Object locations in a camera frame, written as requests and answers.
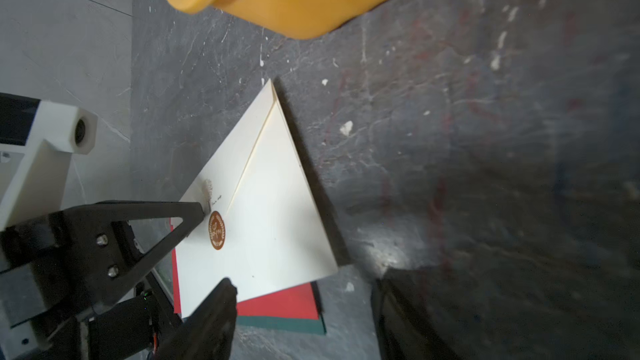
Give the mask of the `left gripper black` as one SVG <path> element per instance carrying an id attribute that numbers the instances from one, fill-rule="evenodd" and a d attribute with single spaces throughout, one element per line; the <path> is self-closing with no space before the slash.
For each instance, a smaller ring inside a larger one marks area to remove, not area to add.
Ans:
<path id="1" fill-rule="evenodd" d="M 15 338 L 1 328 L 1 358 L 153 359 L 183 320 L 150 272 L 204 216 L 196 202 L 107 201 L 6 228 L 1 233 L 1 314 L 8 325 L 42 316 L 69 319 L 45 337 L 43 348 L 31 330 Z M 130 222 L 165 218 L 182 222 L 140 253 Z M 100 315 L 71 318 L 94 314 Z"/>

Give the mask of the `cream white envelope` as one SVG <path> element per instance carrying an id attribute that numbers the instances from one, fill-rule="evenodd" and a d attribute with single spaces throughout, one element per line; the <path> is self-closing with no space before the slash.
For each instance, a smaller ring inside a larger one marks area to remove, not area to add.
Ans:
<path id="1" fill-rule="evenodd" d="M 203 221 L 176 247 L 188 317 L 225 278 L 238 300 L 334 275 L 338 264 L 272 82 L 183 195 Z"/>

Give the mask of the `dark green envelope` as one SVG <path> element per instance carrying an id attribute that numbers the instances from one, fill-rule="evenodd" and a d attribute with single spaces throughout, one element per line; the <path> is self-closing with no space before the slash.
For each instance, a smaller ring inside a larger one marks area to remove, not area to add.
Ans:
<path id="1" fill-rule="evenodd" d="M 317 294 L 317 285 L 316 283 L 310 284 L 312 285 L 318 310 L 320 311 L 319 320 L 238 316 L 237 325 L 292 333 L 325 335 L 326 327 L 323 320 L 323 315 L 321 314 L 321 305 L 319 303 L 319 297 Z"/>

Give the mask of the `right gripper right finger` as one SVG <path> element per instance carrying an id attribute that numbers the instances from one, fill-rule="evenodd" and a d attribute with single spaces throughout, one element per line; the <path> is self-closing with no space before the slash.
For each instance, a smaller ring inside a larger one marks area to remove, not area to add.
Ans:
<path id="1" fill-rule="evenodd" d="M 391 280 L 375 282 L 371 307 L 382 359 L 459 358 Z"/>

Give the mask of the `red envelope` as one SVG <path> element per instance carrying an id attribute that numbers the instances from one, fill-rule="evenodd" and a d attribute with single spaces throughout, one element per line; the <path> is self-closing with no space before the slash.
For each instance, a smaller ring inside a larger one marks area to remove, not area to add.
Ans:
<path id="1" fill-rule="evenodd" d="M 319 320 L 320 311 L 307 283 L 241 302 L 238 316 Z"/>

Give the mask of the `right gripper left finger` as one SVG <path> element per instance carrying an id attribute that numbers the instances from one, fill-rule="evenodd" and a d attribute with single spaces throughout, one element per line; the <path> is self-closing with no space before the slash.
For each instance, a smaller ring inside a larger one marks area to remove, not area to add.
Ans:
<path id="1" fill-rule="evenodd" d="M 236 287 L 223 278 L 153 359 L 230 359 L 237 321 Z"/>

